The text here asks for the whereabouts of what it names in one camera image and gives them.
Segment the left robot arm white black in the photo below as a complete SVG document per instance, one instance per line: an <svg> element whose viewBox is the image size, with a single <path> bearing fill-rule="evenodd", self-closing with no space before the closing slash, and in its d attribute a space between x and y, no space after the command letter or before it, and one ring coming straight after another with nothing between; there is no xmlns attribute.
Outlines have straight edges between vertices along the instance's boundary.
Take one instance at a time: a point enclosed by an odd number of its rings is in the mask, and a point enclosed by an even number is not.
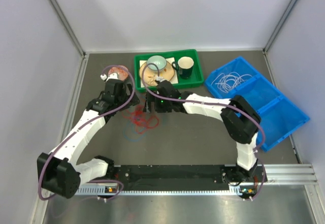
<svg viewBox="0 0 325 224"><path fill-rule="evenodd" d="M69 199L85 183L96 178L108 182L115 177L114 163L108 158L96 156L82 164L77 161L91 139L111 117L140 102L134 85L119 79L108 79L105 89L87 104L81 118L65 139L50 153L39 155L38 194L41 200L46 200L42 196L43 189Z"/></svg>

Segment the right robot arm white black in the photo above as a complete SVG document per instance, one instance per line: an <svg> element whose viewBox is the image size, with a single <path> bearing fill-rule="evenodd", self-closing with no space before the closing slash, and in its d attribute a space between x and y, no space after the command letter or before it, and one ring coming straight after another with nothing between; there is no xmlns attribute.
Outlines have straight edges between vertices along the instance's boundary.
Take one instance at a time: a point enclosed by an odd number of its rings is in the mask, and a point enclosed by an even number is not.
<svg viewBox="0 0 325 224"><path fill-rule="evenodd" d="M154 103L158 113L181 112L215 118L223 122L229 136L236 142L237 175L249 181L256 174L257 136L262 127L261 118L240 95L231 99L216 99L196 93L179 92L169 81L158 82L155 91L146 88L148 109Z"/></svg>

